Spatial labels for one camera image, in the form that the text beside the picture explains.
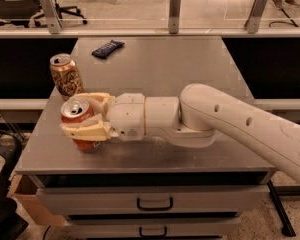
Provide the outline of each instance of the black chair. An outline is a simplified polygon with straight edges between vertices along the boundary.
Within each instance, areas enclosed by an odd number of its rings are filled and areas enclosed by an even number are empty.
[[[55,0],[55,9],[56,9],[56,12],[58,14],[58,17],[59,19],[63,19],[63,16],[62,14],[68,14],[68,15],[73,15],[73,16],[76,16],[76,17],[80,17],[82,18],[82,22],[83,24],[87,24],[88,21],[86,20],[86,18],[81,14],[81,10],[77,7],[77,6],[65,6],[65,7],[61,7],[58,3],[57,0]],[[40,14],[36,17],[34,17],[34,20],[38,20],[40,18],[44,17],[44,14]]]
[[[0,172],[0,240],[14,240],[28,226],[28,223],[16,213],[17,203],[7,197],[11,184],[9,178],[20,158],[22,145],[15,136],[0,130],[0,137],[2,135],[10,136],[13,143],[0,144],[0,156],[5,160]]]
[[[39,0],[0,0],[0,26],[5,24],[29,27],[30,18],[40,11]]]

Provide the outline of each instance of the soda can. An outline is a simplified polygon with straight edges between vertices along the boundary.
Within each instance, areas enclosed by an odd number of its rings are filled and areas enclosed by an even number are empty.
[[[66,101],[61,107],[61,121],[63,123],[82,123],[94,116],[94,111],[89,102],[85,99],[72,98]],[[83,151],[94,149],[99,142],[73,139],[75,146]]]
[[[63,100],[83,92],[78,67],[69,54],[60,53],[50,59],[50,71],[54,84]]]

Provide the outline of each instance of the can lid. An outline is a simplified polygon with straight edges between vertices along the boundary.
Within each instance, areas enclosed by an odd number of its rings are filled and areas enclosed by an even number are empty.
[[[63,103],[61,114],[67,118],[76,118],[89,109],[89,102],[85,99],[70,99]]]
[[[50,64],[54,66],[63,66],[71,61],[71,57],[67,53],[60,53],[50,59]]]

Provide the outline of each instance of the drawer handle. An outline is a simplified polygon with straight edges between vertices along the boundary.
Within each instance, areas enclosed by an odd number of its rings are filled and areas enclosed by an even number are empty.
[[[137,207],[140,211],[143,212],[160,212],[160,211],[169,211],[173,207],[173,198],[169,198],[169,205],[166,207],[142,207],[141,206],[141,199],[137,198]]]
[[[143,237],[143,238],[161,238],[161,237],[166,237],[167,236],[167,227],[164,227],[163,228],[163,233],[161,235],[144,235],[142,233],[142,227],[139,227],[139,235],[140,237]]]

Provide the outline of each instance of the cardboard box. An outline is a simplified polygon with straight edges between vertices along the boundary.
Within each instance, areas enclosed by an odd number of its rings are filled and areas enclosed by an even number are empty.
[[[9,195],[14,196],[37,225],[63,226],[64,218],[53,215],[37,198],[37,186],[26,175],[16,175]]]

